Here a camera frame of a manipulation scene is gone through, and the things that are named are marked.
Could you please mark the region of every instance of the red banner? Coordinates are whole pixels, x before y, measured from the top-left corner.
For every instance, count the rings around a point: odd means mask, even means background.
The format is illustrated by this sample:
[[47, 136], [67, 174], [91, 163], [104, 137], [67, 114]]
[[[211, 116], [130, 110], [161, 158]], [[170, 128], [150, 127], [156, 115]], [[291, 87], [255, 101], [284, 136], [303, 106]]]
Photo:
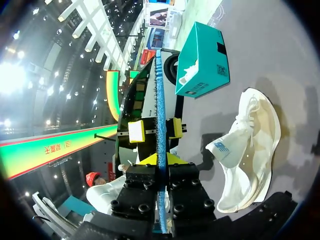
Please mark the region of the red banner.
[[113, 170], [113, 163], [112, 162], [108, 162], [108, 180], [109, 180], [109, 182], [116, 180], [116, 173]]
[[141, 64], [145, 65], [156, 55], [156, 50], [144, 49], [141, 57]]

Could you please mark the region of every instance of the qr code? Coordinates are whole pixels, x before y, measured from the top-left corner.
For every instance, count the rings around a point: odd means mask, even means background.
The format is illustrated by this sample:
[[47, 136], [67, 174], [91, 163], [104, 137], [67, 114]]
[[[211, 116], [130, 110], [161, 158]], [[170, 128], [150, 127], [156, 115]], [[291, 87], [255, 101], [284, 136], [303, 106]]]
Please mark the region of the qr code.
[[218, 74], [222, 75], [222, 76], [227, 76], [227, 70], [224, 66], [221, 66], [221, 65], [216, 65], [216, 71]]

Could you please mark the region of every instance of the shoe logo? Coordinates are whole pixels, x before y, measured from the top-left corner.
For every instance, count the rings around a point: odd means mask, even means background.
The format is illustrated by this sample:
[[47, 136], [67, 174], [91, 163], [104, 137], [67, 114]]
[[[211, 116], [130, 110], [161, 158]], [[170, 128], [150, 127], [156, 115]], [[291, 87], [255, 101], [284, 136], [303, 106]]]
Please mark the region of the shoe logo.
[[216, 142], [214, 145], [220, 150], [220, 152], [229, 152], [229, 149], [220, 141]]

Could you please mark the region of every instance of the black plastic part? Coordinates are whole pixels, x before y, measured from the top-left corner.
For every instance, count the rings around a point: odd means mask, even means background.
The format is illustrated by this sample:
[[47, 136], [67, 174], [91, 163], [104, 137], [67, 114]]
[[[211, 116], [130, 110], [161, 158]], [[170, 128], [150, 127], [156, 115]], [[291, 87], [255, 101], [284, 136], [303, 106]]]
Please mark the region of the black plastic part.
[[163, 71], [166, 78], [173, 84], [177, 83], [177, 68], [175, 63], [178, 61], [179, 53], [173, 54], [168, 57], [163, 64]]

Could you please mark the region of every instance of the gray floor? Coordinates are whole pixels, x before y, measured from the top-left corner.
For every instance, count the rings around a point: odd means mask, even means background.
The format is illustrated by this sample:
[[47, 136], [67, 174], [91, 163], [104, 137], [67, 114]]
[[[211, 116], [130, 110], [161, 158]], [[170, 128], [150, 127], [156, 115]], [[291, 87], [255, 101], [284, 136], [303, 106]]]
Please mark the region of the gray floor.
[[[320, 65], [316, 51], [299, 19], [280, 0], [224, 0], [221, 6], [214, 15], [220, 20], [212, 18], [209, 25], [215, 22], [222, 31], [230, 84], [197, 99], [185, 98], [183, 122], [188, 132], [179, 142], [178, 155], [201, 164], [202, 135], [228, 132], [238, 113], [242, 90], [256, 88], [273, 102], [281, 123], [282, 136], [274, 155], [267, 197], [289, 191], [301, 203], [320, 165], [320, 159], [310, 154], [320, 128]], [[180, 31], [185, 35], [190, 28]], [[218, 203], [225, 181], [220, 165], [215, 162], [210, 170], [202, 170], [200, 179]], [[237, 219], [253, 208], [230, 217]], [[218, 218], [225, 216], [218, 211], [215, 214]]]

